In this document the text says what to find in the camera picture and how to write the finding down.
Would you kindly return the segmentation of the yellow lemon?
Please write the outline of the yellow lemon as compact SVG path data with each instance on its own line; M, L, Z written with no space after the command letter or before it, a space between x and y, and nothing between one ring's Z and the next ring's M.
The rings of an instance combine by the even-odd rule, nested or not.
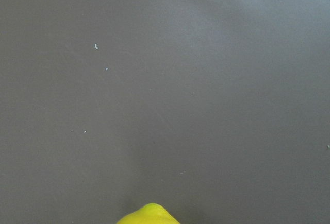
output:
M148 203L140 209L125 215L117 224L179 224L163 206Z

